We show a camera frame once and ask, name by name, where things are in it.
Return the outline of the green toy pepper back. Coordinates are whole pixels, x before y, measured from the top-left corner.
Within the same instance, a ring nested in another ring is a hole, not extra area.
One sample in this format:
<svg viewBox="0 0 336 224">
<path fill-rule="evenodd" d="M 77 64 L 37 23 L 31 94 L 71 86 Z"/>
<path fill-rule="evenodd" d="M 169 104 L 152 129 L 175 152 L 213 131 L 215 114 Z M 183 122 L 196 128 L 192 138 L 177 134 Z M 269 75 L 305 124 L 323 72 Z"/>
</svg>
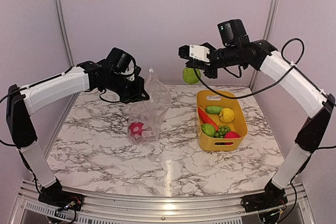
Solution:
<svg viewBox="0 0 336 224">
<path fill-rule="evenodd" d="M 197 84 L 199 83 L 199 79 L 196 76 L 193 68 L 185 67 L 182 71 L 182 78 L 187 84 Z"/>
</svg>

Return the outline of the green toy pepper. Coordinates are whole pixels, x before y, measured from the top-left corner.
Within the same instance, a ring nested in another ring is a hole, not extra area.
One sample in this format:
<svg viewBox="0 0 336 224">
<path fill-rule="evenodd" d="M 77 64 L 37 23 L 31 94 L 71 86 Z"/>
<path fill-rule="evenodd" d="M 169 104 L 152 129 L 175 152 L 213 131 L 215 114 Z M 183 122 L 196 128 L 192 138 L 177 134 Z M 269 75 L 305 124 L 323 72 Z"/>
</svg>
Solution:
<svg viewBox="0 0 336 224">
<path fill-rule="evenodd" d="M 202 132 L 209 136 L 209 137 L 214 137 L 216 134 L 216 129 L 213 125 L 209 124 L 209 123 L 204 123 L 201 125 L 201 130 Z"/>
<path fill-rule="evenodd" d="M 199 83 L 199 79 L 196 76 L 193 68 L 185 67 L 182 71 L 182 78 L 187 84 L 197 84 Z"/>
</svg>

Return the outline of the clear zip top bag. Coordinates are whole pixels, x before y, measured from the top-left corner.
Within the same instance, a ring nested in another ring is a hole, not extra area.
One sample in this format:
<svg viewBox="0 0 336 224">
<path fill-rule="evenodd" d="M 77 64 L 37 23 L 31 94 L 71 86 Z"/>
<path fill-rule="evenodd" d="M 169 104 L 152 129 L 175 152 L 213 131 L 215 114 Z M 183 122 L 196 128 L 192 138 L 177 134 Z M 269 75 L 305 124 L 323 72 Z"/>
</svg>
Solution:
<svg viewBox="0 0 336 224">
<path fill-rule="evenodd" d="M 149 69 L 149 76 L 145 80 L 144 86 L 150 99 L 133 103 L 129 108 L 128 127 L 132 122 L 142 122 L 145 128 L 144 138 L 140 138 L 140 140 L 134 141 L 128 135 L 129 140 L 134 144 L 159 139 L 161 125 L 172 102 L 169 89 L 158 79 L 152 68 Z"/>
</svg>

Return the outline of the yellow toy lemon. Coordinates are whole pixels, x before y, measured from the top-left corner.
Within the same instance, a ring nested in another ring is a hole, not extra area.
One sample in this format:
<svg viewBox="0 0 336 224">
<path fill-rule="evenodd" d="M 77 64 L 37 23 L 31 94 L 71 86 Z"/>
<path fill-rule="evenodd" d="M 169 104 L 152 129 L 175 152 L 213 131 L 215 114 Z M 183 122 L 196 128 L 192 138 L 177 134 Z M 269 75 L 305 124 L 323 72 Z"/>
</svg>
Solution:
<svg viewBox="0 0 336 224">
<path fill-rule="evenodd" d="M 223 123 L 232 123 L 235 119 L 235 112 L 230 108 L 223 108 L 219 113 L 219 120 Z"/>
</svg>

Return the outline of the red toy tomato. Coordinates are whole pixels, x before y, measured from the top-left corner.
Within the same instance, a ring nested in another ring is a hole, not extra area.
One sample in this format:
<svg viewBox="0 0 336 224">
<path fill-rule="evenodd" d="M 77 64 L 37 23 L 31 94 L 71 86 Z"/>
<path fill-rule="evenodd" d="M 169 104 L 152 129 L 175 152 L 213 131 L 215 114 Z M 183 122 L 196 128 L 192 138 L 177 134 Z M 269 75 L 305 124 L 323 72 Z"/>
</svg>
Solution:
<svg viewBox="0 0 336 224">
<path fill-rule="evenodd" d="M 144 123 L 142 122 L 132 122 L 128 127 L 128 135 L 134 140 L 140 140 L 140 138 L 144 138 L 143 133 L 145 132 Z"/>
</svg>

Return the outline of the green toy pepper front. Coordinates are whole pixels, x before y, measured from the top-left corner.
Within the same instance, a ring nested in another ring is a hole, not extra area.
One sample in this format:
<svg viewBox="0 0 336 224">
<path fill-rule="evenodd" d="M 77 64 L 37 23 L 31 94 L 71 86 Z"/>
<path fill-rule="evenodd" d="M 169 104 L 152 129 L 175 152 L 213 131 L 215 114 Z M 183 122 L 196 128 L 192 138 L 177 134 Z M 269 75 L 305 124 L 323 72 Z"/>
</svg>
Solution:
<svg viewBox="0 0 336 224">
<path fill-rule="evenodd" d="M 204 123 L 201 125 L 201 130 L 202 132 L 209 136 L 209 137 L 214 137 L 216 134 L 216 129 L 213 125 L 209 124 L 209 123 Z"/>
</svg>

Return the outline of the green toy grapes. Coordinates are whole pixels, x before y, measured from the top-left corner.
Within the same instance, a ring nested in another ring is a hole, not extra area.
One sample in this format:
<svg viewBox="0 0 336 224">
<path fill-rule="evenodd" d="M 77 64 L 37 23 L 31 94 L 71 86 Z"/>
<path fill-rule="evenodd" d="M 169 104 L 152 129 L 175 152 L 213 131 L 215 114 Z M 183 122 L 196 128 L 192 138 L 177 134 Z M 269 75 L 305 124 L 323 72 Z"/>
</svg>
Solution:
<svg viewBox="0 0 336 224">
<path fill-rule="evenodd" d="M 225 135 L 231 131 L 231 128 L 228 125 L 219 126 L 218 130 L 215 132 L 215 138 L 224 138 Z"/>
</svg>

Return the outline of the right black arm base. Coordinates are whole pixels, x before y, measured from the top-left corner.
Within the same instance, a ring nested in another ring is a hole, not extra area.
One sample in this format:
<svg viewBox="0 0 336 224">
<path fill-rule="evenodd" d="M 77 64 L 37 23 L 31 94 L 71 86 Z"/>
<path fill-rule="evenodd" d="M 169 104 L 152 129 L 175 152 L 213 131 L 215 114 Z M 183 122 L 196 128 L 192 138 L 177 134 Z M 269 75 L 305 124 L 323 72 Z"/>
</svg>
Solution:
<svg viewBox="0 0 336 224">
<path fill-rule="evenodd" d="M 257 193 L 243 196 L 240 204 L 246 212 L 260 211 L 268 208 L 284 206 L 288 203 L 284 190 L 278 196 L 270 192 Z"/>
</svg>

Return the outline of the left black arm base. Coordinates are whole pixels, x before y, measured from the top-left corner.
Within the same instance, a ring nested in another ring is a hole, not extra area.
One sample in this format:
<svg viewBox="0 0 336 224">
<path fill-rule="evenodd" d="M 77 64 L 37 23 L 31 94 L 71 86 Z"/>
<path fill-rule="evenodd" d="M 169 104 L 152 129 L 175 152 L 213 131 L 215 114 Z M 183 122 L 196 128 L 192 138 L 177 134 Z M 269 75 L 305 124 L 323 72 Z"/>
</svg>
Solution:
<svg viewBox="0 0 336 224">
<path fill-rule="evenodd" d="M 53 192 L 49 195 L 44 192 L 43 194 L 39 195 L 38 200 L 40 202 L 58 207 L 60 209 L 66 209 L 65 207 L 67 205 L 69 205 L 71 202 L 74 202 L 75 205 L 72 206 L 71 209 L 75 211 L 80 211 L 82 208 L 84 195 L 61 190 Z"/>
</svg>

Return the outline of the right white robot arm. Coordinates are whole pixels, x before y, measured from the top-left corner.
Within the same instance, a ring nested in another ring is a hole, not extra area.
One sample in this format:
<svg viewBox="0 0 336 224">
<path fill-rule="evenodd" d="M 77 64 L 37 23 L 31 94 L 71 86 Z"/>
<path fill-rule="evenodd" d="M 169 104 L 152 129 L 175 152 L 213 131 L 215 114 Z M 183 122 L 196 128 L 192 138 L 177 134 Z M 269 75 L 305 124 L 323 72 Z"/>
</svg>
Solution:
<svg viewBox="0 0 336 224">
<path fill-rule="evenodd" d="M 271 207 L 281 196 L 290 181 L 308 163 L 311 155 L 320 149 L 320 143 L 329 124 L 335 98 L 326 95 L 308 80 L 296 63 L 286 60 L 281 52 L 265 40 L 250 42 L 229 40 L 225 48 L 215 49 L 209 43 L 186 45 L 179 48 L 178 55 L 185 59 L 186 66 L 203 70 L 209 78 L 217 77 L 219 68 L 252 66 L 261 71 L 287 91 L 308 116 L 299 131 L 295 144 L 272 179 L 260 195 L 260 203 Z"/>
</svg>

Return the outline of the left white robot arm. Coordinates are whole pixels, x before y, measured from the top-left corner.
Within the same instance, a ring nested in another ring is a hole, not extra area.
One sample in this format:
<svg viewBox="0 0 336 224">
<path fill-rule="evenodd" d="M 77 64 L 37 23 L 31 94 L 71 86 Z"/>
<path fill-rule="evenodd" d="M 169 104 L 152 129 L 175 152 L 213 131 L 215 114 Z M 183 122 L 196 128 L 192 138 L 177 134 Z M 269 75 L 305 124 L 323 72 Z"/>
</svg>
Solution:
<svg viewBox="0 0 336 224">
<path fill-rule="evenodd" d="M 94 89 L 101 92 L 110 90 L 124 104 L 146 101 L 150 97 L 145 91 L 140 71 L 140 67 L 134 67 L 132 73 L 126 74 L 107 64 L 106 60 L 98 63 L 86 61 L 42 81 L 22 87 L 12 85 L 8 89 L 5 97 L 7 125 L 24 164 L 42 186 L 42 197 L 56 206 L 63 205 L 67 199 L 37 143 L 37 134 L 30 117 L 58 100 Z"/>
</svg>

